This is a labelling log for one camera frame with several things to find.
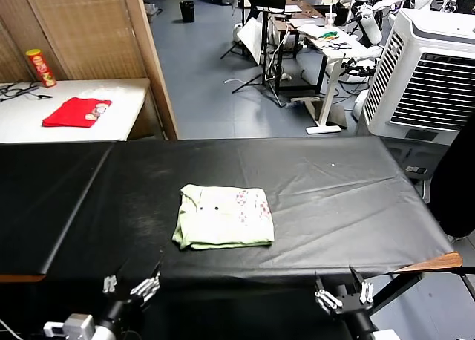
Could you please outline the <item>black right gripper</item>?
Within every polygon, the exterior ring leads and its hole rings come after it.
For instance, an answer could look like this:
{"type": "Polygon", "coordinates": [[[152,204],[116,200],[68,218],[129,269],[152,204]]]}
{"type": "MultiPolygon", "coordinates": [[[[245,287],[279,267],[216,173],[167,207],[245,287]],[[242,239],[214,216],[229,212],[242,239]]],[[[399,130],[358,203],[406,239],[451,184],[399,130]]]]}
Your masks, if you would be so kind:
{"type": "Polygon", "coordinates": [[[315,300],[327,313],[348,314],[371,309],[373,284],[367,282],[354,267],[349,268],[355,281],[354,293],[350,293],[345,285],[339,285],[334,296],[324,289],[320,275],[315,274],[315,300]]]}

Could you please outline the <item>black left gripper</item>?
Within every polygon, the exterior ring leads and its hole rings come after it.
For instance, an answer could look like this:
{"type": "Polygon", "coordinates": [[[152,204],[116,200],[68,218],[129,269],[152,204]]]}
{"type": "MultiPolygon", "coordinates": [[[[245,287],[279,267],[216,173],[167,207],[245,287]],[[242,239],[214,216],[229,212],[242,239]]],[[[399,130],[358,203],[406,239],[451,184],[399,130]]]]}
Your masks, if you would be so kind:
{"type": "Polygon", "coordinates": [[[127,318],[138,313],[143,303],[152,299],[160,288],[160,262],[154,267],[152,274],[134,287],[119,284],[115,275],[105,276],[102,292],[108,295],[107,317],[127,318]]]}

